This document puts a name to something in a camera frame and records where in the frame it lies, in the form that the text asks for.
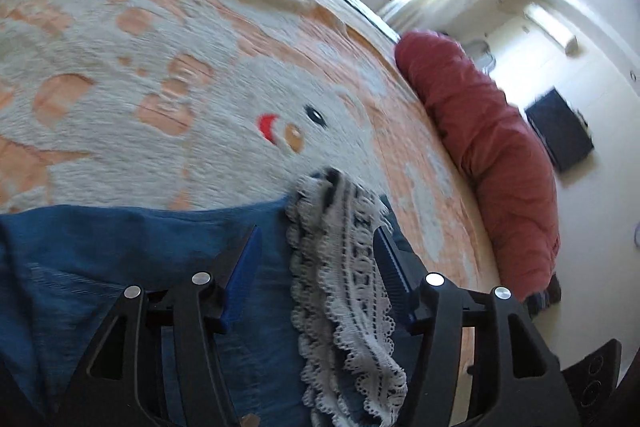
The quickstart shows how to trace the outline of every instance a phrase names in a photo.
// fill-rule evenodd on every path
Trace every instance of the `bed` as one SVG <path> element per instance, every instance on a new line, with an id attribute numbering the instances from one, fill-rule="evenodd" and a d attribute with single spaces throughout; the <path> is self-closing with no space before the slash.
<path id="1" fill-rule="evenodd" d="M 0 36 L 3 212 L 223 208 L 331 166 L 388 195 L 430 271 L 498 284 L 397 36 L 357 0 L 0 0 Z"/>

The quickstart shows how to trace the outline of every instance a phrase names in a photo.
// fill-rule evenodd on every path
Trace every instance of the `red cloth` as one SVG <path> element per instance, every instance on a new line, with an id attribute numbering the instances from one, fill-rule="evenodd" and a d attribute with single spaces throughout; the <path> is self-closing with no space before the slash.
<path id="1" fill-rule="evenodd" d="M 408 33 L 396 63 L 474 188 L 502 283 L 520 301 L 544 290 L 560 238 L 554 172 L 542 143 L 449 38 Z"/>

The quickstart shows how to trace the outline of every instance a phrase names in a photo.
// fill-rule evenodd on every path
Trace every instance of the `tiled floor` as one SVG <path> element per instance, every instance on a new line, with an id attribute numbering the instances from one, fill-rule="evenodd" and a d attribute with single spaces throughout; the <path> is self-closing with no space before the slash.
<path id="1" fill-rule="evenodd" d="M 521 17 L 485 39 L 497 59 L 492 77 L 511 103 L 522 109 L 555 86 L 583 113 L 595 145 L 558 177 L 562 303 L 536 325 L 563 367 L 615 337 L 625 368 L 640 345 L 640 98 L 580 33 L 575 57 Z"/>

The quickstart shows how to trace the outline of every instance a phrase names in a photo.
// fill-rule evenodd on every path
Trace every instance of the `lace scarf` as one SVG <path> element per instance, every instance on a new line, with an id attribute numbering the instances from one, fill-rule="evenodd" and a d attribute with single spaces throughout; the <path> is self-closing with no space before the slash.
<path id="1" fill-rule="evenodd" d="M 387 212 L 375 193 L 335 169 L 300 179 L 287 208 L 291 319 L 306 360 L 303 402 L 314 427 L 321 413 L 335 427 L 358 425 L 340 393 L 339 371 L 356 376 L 364 410 L 382 427 L 395 423 L 404 402 L 406 375 L 391 357 L 395 323 L 372 247 L 375 230 L 390 227 Z"/>

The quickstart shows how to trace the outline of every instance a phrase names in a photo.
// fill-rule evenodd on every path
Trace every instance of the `folded clothes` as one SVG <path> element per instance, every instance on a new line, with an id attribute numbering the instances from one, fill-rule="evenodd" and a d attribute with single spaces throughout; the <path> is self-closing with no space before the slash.
<path id="1" fill-rule="evenodd" d="M 286 204 L 283 198 L 205 212 L 52 206 L 0 216 L 0 356 L 37 409 L 51 413 L 126 286 L 176 285 L 206 271 L 257 225 L 263 247 L 254 285 L 241 319 L 216 338 L 223 373 L 239 415 L 257 414 L 262 427 L 310 426 L 300 378 L 305 359 L 291 323 Z M 388 219 L 406 248 L 393 214 Z M 420 338 L 399 328 L 392 340 L 410 378 Z M 170 415 L 180 423 L 177 382 L 165 385 Z M 366 418 L 362 395 L 354 386 L 346 391 L 353 417 Z"/>

